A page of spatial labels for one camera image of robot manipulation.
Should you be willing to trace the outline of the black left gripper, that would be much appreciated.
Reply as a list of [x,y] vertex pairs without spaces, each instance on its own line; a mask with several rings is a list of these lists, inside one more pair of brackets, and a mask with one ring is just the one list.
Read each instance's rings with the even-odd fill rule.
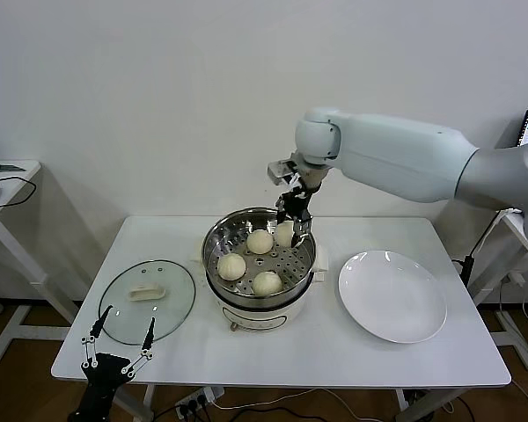
[[112,305],[108,305],[92,325],[89,334],[81,338],[84,351],[81,368],[87,378],[87,385],[77,407],[78,418],[108,418],[117,389],[153,359],[151,348],[155,317],[150,320],[141,352],[136,358],[130,360],[109,353],[97,353],[96,340],[112,308]]

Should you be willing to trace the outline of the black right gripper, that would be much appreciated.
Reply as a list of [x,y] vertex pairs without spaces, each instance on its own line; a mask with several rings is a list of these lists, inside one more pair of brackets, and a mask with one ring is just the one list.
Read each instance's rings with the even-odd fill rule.
[[291,247],[299,246],[311,234],[312,217],[308,207],[312,196],[313,192],[297,187],[275,203],[277,224],[293,220]]

